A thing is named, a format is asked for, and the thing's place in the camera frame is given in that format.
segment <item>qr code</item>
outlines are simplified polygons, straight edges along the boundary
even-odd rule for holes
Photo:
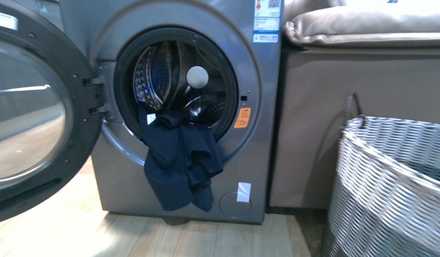
[[[269,8],[279,8],[280,0],[269,0]]]

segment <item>white ball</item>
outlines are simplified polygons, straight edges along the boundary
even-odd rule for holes
[[[193,66],[187,72],[187,83],[196,89],[204,87],[209,81],[209,74],[206,69],[200,66]]]

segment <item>front-loading washing machine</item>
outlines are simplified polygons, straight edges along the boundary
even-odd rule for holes
[[[0,221],[50,197],[91,154],[104,210],[262,222],[280,5],[0,1]],[[141,102],[210,129],[223,165],[210,211],[162,208],[143,171]]]

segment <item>white woven basket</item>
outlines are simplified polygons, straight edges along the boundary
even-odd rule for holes
[[[440,256],[440,125],[349,120],[323,256]]]

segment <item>clothing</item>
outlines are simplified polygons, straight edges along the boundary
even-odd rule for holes
[[[149,147],[144,171],[164,210],[191,202],[212,209],[210,179],[223,171],[215,138],[204,125],[191,124],[174,110],[156,113],[145,103],[138,111],[141,140]],[[147,124],[147,115],[156,119]]]

